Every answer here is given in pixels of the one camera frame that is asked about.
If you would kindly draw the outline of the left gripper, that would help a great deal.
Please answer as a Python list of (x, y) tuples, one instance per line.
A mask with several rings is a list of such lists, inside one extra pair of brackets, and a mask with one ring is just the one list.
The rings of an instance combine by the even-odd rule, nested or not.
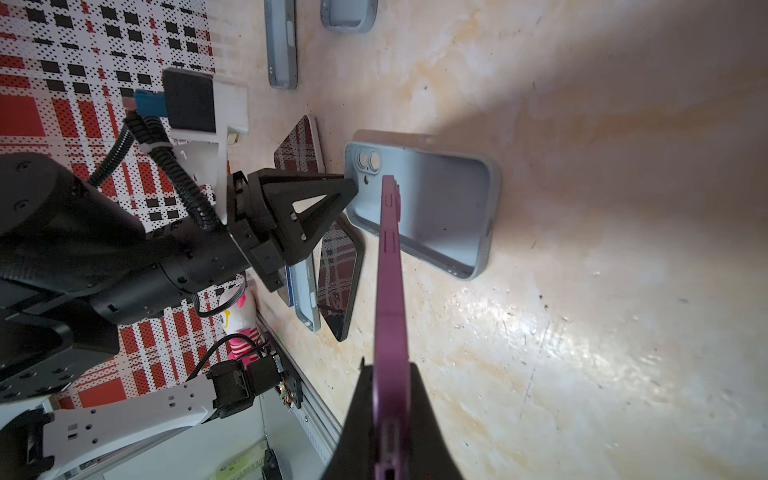
[(227, 177), (227, 230), (269, 292), (279, 271), (306, 259), (355, 198), (354, 180), (339, 174), (261, 169)]

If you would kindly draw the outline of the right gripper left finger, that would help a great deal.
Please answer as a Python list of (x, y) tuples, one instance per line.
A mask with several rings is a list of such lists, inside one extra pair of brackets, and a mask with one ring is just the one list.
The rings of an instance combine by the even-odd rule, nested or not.
[(341, 436), (322, 480), (375, 478), (373, 371), (372, 365), (365, 365), (360, 370)]

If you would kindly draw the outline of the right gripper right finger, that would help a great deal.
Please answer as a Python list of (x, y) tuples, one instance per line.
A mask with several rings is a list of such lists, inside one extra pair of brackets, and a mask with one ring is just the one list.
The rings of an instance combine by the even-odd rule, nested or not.
[(410, 364), (408, 478), (463, 480), (442, 436), (422, 375)]

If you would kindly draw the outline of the purple black phone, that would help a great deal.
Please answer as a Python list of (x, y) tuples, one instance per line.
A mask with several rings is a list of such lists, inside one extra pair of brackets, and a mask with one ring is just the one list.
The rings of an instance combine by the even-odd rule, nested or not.
[(411, 380), (399, 236), (400, 191), (382, 177), (377, 267), (373, 424), (377, 479), (407, 477)]

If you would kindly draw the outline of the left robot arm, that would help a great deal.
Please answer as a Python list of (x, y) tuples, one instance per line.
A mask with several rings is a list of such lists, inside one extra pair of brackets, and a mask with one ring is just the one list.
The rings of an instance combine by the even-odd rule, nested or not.
[(147, 231), (101, 192), (37, 153), (1, 159), (1, 475), (53, 479), (160, 433), (250, 408), (278, 386), (274, 358), (203, 356), (175, 387), (110, 405), (42, 402), (119, 350), (119, 329), (253, 270), (270, 290), (306, 259), (357, 194), (336, 174), (262, 169), (227, 177), (221, 220), (179, 164), (161, 121), (130, 112), (121, 132), (169, 177), (187, 216)]

